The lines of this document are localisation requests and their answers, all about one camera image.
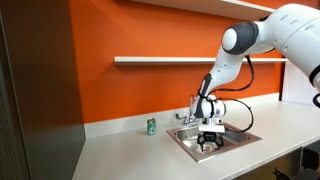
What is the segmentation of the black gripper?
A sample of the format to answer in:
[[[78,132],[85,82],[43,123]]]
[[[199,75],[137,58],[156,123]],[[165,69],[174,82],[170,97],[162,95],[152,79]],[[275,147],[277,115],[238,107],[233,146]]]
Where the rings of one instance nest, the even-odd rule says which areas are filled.
[[[224,146],[223,137],[215,132],[202,132],[198,135],[197,143],[201,152],[204,152],[204,143],[206,142],[215,143],[215,150],[220,150]]]

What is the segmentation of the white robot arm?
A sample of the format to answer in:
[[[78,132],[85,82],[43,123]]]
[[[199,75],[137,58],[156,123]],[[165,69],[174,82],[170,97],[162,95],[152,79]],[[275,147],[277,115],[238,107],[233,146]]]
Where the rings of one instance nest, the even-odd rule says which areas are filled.
[[[223,145],[226,106],[213,94],[225,91],[236,79],[244,61],[252,55],[277,51],[294,64],[320,92],[320,10],[301,4],[286,4],[259,21],[229,26],[212,69],[204,76],[192,105],[201,119],[197,143]]]

